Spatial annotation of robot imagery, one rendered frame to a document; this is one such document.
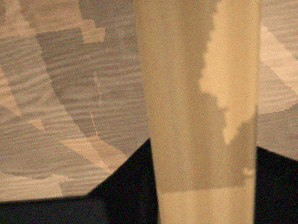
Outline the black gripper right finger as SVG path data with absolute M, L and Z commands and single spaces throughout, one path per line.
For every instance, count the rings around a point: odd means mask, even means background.
M 253 224 L 298 224 L 298 161 L 259 146 Z

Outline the light wooden board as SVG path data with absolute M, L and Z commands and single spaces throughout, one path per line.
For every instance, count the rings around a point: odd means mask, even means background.
M 253 224 L 262 0 L 132 0 L 161 224 Z

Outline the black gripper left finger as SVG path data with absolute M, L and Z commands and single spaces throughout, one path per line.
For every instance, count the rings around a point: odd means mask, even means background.
M 86 195 L 0 201 L 0 224 L 157 224 L 158 209 L 148 138 Z

